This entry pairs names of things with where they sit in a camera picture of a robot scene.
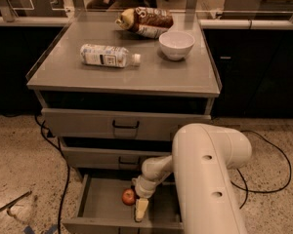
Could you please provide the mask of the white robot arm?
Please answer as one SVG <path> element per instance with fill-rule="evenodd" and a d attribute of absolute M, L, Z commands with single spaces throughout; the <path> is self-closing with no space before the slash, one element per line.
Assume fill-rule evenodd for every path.
<path fill-rule="evenodd" d="M 146 159 L 134 179 L 135 220 L 144 218 L 157 185 L 173 176 L 185 234 L 247 234 L 228 170 L 244 166 L 251 155 L 251 143 L 240 131 L 206 124 L 181 127 L 172 154 Z"/>

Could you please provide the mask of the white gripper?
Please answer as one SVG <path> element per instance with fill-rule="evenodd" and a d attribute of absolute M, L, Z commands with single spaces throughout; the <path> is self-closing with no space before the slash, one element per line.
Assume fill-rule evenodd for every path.
<path fill-rule="evenodd" d="M 135 185 L 136 194 L 140 197 L 135 205 L 135 221 L 141 222 L 147 211 L 148 199 L 155 192 L 156 183 L 139 175 L 138 178 L 132 178 L 132 185 Z"/>

